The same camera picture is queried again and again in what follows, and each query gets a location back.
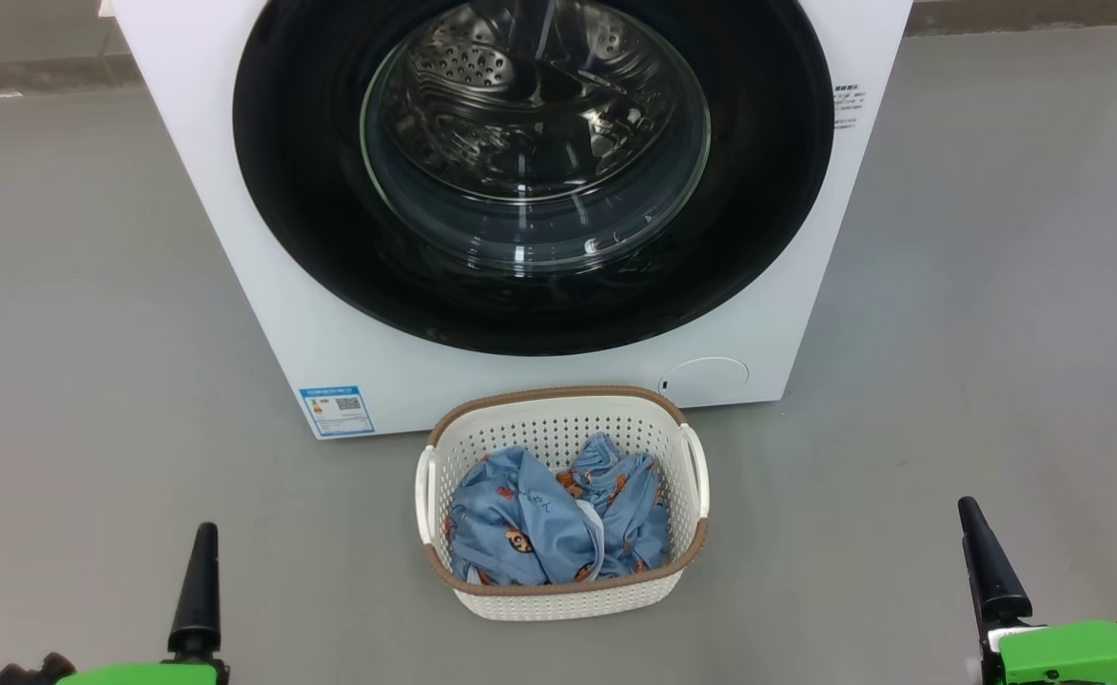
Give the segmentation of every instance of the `round glass window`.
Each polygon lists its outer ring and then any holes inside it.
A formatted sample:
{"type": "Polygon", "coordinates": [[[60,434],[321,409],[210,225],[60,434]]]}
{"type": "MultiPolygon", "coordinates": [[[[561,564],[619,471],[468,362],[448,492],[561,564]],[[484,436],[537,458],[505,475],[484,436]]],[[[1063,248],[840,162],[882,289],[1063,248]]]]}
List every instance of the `round glass window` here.
{"type": "Polygon", "coordinates": [[[663,230],[701,177],[706,97],[642,22],[582,0],[476,0],[412,31],[362,107],[405,225],[471,268],[583,270],[663,230]]]}

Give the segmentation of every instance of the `white plastic basket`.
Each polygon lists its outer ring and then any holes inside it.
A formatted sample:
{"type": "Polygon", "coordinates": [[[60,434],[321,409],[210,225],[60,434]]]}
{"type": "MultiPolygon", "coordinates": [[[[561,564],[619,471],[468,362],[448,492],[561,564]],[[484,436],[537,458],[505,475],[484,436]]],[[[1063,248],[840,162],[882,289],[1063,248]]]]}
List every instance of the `white plastic basket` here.
{"type": "Polygon", "coordinates": [[[475,400],[442,418],[414,473],[414,515],[433,570],[458,599],[493,620],[558,620],[636,610],[666,598],[706,539],[710,489],[703,444],[680,409],[661,394],[629,387],[557,388],[475,400]],[[437,532],[461,478],[484,455],[523,445],[554,472],[580,456],[585,439],[607,432],[623,454],[649,451],[668,502],[671,556],[661,568],[564,586],[472,586],[452,573],[448,541],[437,532]]]}

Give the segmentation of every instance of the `white handle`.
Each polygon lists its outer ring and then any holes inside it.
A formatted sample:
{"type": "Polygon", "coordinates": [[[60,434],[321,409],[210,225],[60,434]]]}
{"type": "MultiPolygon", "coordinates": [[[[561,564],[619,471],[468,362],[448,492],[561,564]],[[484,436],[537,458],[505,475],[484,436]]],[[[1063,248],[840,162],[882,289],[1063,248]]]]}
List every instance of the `white handle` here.
{"type": "Polygon", "coordinates": [[[414,467],[414,520],[419,523],[419,539],[424,545],[432,543],[432,493],[436,491],[436,459],[432,454],[436,447],[429,445],[419,456],[419,465],[414,467]]]}
{"type": "Polygon", "coordinates": [[[690,425],[681,425],[681,434],[685,436],[685,446],[690,448],[690,460],[694,463],[694,473],[698,486],[698,517],[706,517],[710,513],[710,475],[707,473],[707,456],[703,451],[703,441],[698,439],[698,434],[694,432],[690,425]]]}

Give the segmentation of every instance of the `blue fabric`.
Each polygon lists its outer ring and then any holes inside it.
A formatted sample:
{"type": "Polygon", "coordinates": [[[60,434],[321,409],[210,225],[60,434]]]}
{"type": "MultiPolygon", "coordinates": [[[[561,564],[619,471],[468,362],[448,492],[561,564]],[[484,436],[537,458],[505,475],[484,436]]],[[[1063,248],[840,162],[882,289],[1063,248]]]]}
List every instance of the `blue fabric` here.
{"type": "Polygon", "coordinates": [[[659,568],[668,508],[658,486],[653,456],[622,458],[603,432],[558,478],[524,447],[495,451],[454,493],[452,570],[494,586],[544,586],[659,568]]]}

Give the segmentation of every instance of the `washing machine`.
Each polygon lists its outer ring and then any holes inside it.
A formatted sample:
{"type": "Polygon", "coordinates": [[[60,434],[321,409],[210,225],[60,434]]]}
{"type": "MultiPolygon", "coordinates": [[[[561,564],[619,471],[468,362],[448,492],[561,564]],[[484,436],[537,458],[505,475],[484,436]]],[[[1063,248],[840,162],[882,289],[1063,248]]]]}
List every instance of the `washing machine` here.
{"type": "Polygon", "coordinates": [[[318,438],[555,386],[781,398],[909,12],[113,6],[318,438]]]}

